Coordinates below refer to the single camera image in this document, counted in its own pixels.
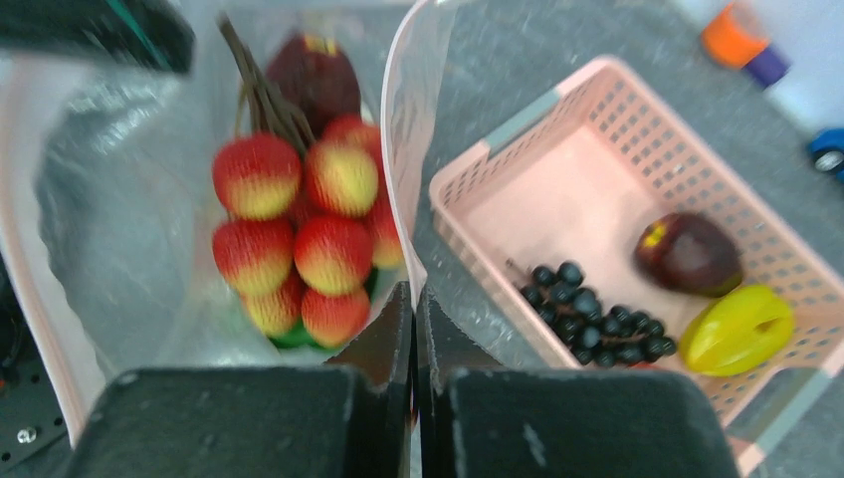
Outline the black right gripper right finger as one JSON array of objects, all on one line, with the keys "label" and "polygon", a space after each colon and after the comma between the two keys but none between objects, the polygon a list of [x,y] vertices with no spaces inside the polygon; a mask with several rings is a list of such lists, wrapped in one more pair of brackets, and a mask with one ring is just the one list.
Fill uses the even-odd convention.
[{"label": "black right gripper right finger", "polygon": [[424,289],[415,313],[426,477],[736,477],[704,394],[653,369],[503,367]]}]

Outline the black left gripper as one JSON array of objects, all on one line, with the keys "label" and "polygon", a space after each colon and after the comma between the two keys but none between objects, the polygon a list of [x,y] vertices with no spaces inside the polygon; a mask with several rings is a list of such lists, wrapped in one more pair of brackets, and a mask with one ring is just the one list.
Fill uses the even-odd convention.
[{"label": "black left gripper", "polygon": [[187,74],[195,36],[168,1],[3,0],[1,48]]}]

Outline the clear zip top bag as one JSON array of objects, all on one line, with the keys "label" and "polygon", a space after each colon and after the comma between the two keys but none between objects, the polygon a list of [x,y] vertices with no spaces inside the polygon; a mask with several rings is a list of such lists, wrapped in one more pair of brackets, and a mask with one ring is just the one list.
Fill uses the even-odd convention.
[{"label": "clear zip top bag", "polygon": [[435,129],[454,1],[177,1],[191,73],[14,53],[1,83],[1,248],[77,441],[106,384],[153,366],[317,364],[279,351],[243,317],[211,257],[223,210],[211,155],[235,127],[240,78],[227,16],[268,61],[294,31],[335,39],[382,127],[405,263],[378,280],[413,293],[421,172]]}]

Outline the red lychee bunch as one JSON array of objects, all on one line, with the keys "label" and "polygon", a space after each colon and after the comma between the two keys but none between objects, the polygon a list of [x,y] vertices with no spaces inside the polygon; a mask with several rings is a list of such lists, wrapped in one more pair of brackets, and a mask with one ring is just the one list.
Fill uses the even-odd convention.
[{"label": "red lychee bunch", "polygon": [[241,85],[232,138],[211,165],[213,190],[225,211],[211,252],[262,334],[246,299],[267,296],[294,275],[324,296],[344,296],[362,287],[371,271],[397,269],[403,254],[380,129],[363,117],[362,96],[357,115],[334,119],[316,136],[304,113],[266,76],[288,38],[308,33],[291,34],[260,65],[230,20],[218,27]]}]

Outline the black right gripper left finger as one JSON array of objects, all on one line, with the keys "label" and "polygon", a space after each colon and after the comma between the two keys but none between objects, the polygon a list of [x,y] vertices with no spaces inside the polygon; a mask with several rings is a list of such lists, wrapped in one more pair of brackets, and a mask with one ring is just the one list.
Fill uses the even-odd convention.
[{"label": "black right gripper left finger", "polygon": [[319,365],[148,368],[105,389],[70,477],[406,477],[412,296]]}]

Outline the green white bok choy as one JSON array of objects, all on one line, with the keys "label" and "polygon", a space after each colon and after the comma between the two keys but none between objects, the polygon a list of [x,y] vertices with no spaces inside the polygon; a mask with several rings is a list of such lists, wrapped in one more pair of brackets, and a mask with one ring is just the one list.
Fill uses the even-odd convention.
[{"label": "green white bok choy", "polygon": [[256,327],[279,348],[335,350],[367,324],[378,276],[373,270],[362,287],[344,296],[328,297],[294,275],[277,291],[246,299],[244,306]]}]

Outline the dark purple fruit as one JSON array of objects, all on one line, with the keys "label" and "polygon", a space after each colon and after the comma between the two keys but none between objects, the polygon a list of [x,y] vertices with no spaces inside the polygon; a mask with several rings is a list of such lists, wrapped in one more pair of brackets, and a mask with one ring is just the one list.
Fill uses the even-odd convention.
[{"label": "dark purple fruit", "polygon": [[304,113],[316,136],[336,118],[359,113],[357,76],[332,38],[301,33],[290,36],[268,64],[266,76]]}]

